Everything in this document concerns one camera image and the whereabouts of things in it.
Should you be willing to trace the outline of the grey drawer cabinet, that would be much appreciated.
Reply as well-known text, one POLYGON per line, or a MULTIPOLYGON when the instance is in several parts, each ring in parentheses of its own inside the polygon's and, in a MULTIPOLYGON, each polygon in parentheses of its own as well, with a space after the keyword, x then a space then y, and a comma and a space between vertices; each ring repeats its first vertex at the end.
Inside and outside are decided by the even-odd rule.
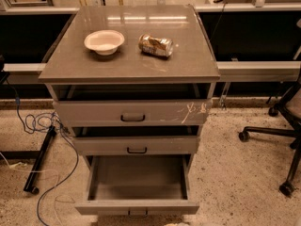
MULTIPOLYGON (((82 7, 40 75, 54 102, 212 100, 218 78, 209 44, 190 6, 82 7), (113 55, 98 55, 84 45, 87 35, 100 30, 124 36, 113 55), (172 55, 142 52, 138 41, 143 34, 172 39, 172 55)), ((194 136, 199 144, 203 124, 64 126, 72 140, 194 136)))

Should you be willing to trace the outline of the grey middle drawer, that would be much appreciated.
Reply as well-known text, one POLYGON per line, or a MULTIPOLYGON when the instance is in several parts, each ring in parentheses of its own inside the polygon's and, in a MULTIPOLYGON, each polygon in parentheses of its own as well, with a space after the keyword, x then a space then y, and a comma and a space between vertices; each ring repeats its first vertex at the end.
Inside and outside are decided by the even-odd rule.
POLYGON ((182 137, 75 137, 73 144, 82 155, 193 154, 198 139, 182 137))

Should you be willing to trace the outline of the grey top drawer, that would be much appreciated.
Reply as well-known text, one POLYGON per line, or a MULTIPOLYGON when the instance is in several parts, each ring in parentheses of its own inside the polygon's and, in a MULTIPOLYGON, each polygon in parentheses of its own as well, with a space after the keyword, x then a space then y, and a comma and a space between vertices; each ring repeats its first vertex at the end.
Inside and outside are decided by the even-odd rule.
POLYGON ((54 102, 69 127, 200 125, 211 106, 211 100, 54 102))

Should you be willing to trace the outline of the grey open bottom drawer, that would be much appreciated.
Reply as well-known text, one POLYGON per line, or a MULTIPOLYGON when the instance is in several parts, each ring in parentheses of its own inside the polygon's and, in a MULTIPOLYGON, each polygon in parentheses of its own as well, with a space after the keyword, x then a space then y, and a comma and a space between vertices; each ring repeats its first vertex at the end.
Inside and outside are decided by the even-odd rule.
POLYGON ((194 215, 199 204, 189 199, 187 163, 183 155, 95 156, 82 215, 194 215))

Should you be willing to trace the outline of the crushed soda can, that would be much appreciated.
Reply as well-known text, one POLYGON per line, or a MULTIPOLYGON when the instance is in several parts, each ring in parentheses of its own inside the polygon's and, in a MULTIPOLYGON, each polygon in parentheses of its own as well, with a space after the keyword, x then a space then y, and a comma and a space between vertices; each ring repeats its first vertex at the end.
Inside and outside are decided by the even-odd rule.
POLYGON ((138 47, 142 52, 153 56, 170 57, 173 53, 173 40, 143 34, 139 38, 138 47))

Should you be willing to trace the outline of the white paper bowl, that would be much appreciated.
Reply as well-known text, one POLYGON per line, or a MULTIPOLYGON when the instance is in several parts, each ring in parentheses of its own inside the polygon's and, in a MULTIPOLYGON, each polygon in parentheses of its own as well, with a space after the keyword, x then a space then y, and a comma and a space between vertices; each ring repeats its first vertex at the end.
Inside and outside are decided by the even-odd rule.
POLYGON ((118 31, 100 30, 87 35, 84 45, 98 55, 109 56, 113 55, 124 41, 124 36, 118 31))

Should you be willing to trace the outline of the black table leg with caster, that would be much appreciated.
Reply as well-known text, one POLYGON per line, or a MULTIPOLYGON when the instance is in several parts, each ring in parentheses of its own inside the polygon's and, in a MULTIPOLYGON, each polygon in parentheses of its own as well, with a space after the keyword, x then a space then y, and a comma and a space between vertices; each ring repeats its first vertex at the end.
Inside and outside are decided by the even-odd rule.
POLYGON ((37 151, 1 151, 1 158, 3 160, 33 160, 33 168, 30 170, 27 181, 24 185, 24 192, 37 195, 40 190, 36 187, 35 183, 40 173, 43 159, 46 156, 47 150, 51 141, 55 138, 56 131, 54 126, 50 126, 47 130, 46 136, 37 151))

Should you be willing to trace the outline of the grey horizontal rail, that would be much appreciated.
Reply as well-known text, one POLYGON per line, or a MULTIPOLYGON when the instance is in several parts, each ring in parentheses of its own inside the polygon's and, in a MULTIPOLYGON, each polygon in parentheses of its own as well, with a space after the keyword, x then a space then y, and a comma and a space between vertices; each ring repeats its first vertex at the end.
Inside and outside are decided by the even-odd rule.
MULTIPOLYGON (((12 84, 38 84, 45 63, 5 64, 12 84)), ((292 82, 298 79, 300 61, 217 62, 219 82, 292 82)))

